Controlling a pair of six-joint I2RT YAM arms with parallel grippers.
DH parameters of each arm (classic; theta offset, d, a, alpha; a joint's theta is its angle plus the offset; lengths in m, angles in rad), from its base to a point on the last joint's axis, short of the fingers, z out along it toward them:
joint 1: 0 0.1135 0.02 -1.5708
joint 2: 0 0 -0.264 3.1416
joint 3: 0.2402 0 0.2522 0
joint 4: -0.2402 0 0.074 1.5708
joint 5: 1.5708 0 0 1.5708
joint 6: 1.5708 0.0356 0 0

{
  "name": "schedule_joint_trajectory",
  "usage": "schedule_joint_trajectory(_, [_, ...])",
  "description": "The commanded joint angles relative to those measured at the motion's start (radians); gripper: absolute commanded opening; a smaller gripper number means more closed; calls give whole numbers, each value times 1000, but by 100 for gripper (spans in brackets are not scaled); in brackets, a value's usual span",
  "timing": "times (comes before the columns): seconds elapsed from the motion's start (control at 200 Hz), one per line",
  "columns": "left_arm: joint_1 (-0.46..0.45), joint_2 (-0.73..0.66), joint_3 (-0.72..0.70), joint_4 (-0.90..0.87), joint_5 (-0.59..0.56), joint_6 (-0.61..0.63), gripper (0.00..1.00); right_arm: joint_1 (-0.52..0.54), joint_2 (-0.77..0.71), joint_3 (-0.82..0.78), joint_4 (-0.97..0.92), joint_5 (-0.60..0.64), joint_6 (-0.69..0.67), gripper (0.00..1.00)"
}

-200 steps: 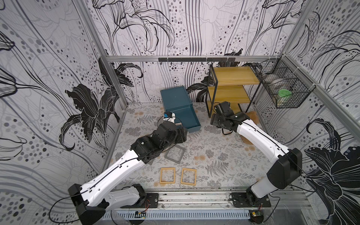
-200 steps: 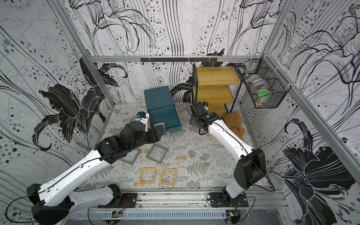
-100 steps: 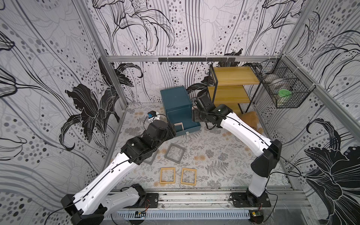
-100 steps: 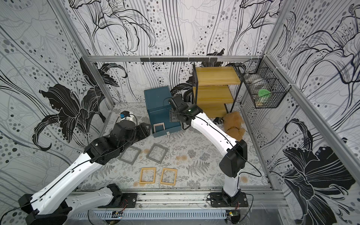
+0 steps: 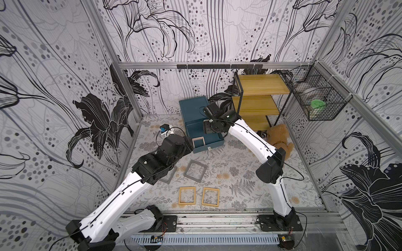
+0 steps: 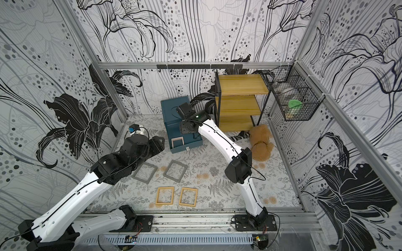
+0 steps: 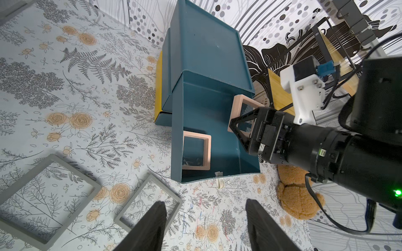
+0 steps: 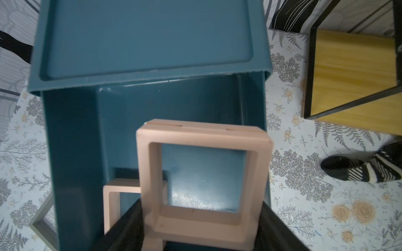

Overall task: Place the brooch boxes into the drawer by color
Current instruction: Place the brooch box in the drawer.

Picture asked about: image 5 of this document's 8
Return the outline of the teal top drawer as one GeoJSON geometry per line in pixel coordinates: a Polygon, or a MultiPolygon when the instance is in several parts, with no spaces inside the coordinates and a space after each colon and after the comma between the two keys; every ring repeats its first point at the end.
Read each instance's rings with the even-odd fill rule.
{"type": "Polygon", "coordinates": [[[187,136],[190,138],[190,142],[192,143],[192,138],[195,137],[204,137],[206,141],[206,145],[194,148],[193,153],[199,153],[204,151],[210,151],[214,148],[220,147],[224,145],[224,138],[221,133],[211,133],[206,134],[203,130],[203,120],[198,122],[189,122],[186,123],[186,133],[187,136]]]}

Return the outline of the pink brooch box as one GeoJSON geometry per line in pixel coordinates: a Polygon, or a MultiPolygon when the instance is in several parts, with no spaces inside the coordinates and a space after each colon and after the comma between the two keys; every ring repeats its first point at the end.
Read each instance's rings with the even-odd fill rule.
{"type": "Polygon", "coordinates": [[[192,143],[194,148],[199,148],[206,145],[206,141],[204,137],[195,137],[192,138],[192,143]]]}

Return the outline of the teal drawer cabinet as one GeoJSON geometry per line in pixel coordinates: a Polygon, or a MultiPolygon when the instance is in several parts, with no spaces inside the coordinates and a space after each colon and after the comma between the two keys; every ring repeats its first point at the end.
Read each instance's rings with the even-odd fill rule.
{"type": "Polygon", "coordinates": [[[180,100],[179,105],[187,135],[190,138],[203,136],[203,121],[206,119],[206,117],[202,110],[208,105],[207,98],[205,96],[201,96],[180,100]]]}

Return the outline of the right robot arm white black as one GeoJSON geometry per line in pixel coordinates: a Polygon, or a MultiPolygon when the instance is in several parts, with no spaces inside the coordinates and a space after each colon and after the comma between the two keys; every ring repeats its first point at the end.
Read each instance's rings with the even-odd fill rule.
{"type": "Polygon", "coordinates": [[[260,161],[261,166],[256,170],[257,177],[268,184],[273,200],[274,215],[283,221],[290,221],[296,216],[296,211],[287,196],[283,176],[286,152],[263,140],[253,131],[242,117],[234,110],[223,111],[215,103],[203,108],[204,132],[226,133],[242,142],[260,161]]]}

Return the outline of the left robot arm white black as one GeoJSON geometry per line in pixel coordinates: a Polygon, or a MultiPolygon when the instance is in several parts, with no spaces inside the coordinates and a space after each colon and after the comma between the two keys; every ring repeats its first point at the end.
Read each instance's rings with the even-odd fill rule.
{"type": "Polygon", "coordinates": [[[192,151],[189,137],[173,133],[154,152],[140,157],[121,185],[97,209],[66,226],[68,236],[76,242],[78,250],[111,251],[116,243],[136,233],[165,231],[164,215],[155,205],[127,218],[122,215],[192,151]]]}

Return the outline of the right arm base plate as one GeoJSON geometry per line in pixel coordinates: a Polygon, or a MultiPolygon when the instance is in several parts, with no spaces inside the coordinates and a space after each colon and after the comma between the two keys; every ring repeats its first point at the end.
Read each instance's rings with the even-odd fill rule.
{"type": "Polygon", "coordinates": [[[300,232],[303,231],[301,221],[296,214],[281,216],[279,214],[261,214],[257,216],[257,224],[263,232],[300,232]]]}

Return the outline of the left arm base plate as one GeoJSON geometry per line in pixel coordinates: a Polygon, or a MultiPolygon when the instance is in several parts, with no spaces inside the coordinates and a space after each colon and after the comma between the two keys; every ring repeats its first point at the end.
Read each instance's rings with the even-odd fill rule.
{"type": "Polygon", "coordinates": [[[141,231],[141,233],[173,233],[177,230],[177,223],[177,215],[164,215],[150,229],[141,231]]]}

